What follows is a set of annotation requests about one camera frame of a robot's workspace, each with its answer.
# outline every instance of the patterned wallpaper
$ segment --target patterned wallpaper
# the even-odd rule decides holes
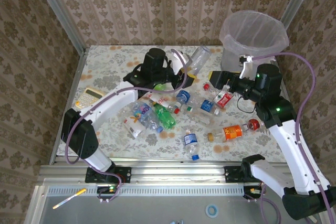
[[[78,54],[46,0],[0,0],[0,223],[23,223]]]
[[[324,174],[336,184],[336,0],[304,0],[288,35],[287,51],[308,59],[317,85],[304,110],[301,128]],[[286,87],[296,109],[306,97],[312,78],[299,60],[281,58]]]
[[[90,45],[221,45],[224,19],[253,9],[280,19],[289,0],[60,0]]]

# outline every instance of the table surface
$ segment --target table surface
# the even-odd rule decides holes
[[[87,87],[92,87],[108,93],[114,89],[122,78],[133,68],[141,63],[146,52],[154,46],[91,46],[88,57],[79,81],[74,102]],[[157,46],[163,49],[168,58],[172,57],[172,48],[185,54],[192,55],[197,46]],[[205,98],[211,98],[203,90],[203,84],[207,81],[208,73],[212,70],[220,70],[222,46],[208,46],[212,55],[197,75],[191,87],[187,91],[197,92]],[[200,144],[200,159],[207,161],[241,161],[249,155],[261,154],[269,162],[285,162],[279,145],[271,136],[269,130],[261,127],[256,132],[248,132],[245,136],[233,141],[218,144],[207,140],[207,134],[211,129],[231,126],[247,122],[251,118],[257,118],[256,113],[247,114],[237,108],[238,94],[221,111],[219,117],[213,117],[208,126],[197,124],[183,115],[173,115],[176,126],[171,130],[165,130],[160,134],[146,130],[142,138],[133,139],[123,126],[126,116],[132,115],[128,105],[119,113],[107,120],[97,131],[100,147],[109,157],[127,158],[164,158],[164,159],[189,159],[184,147],[182,137],[186,128],[196,133]],[[251,101],[239,101],[239,107],[245,111],[252,111],[254,104]],[[60,143],[57,155],[64,155],[65,144]]]

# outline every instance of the green soda bottle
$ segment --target green soda bottle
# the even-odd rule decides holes
[[[176,124],[174,117],[170,115],[169,111],[164,106],[158,103],[154,103],[154,108],[156,115],[161,121],[163,127],[165,127],[167,130],[171,129]]]

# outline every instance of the roll of tape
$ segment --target roll of tape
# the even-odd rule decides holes
[[[216,218],[218,215],[218,208],[214,204],[207,205],[207,207],[205,208],[205,213],[210,218]]]

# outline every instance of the orange label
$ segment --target orange label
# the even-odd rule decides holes
[[[226,140],[234,139],[236,137],[242,136],[242,128],[240,128],[239,125],[225,127],[223,129],[224,129]]]

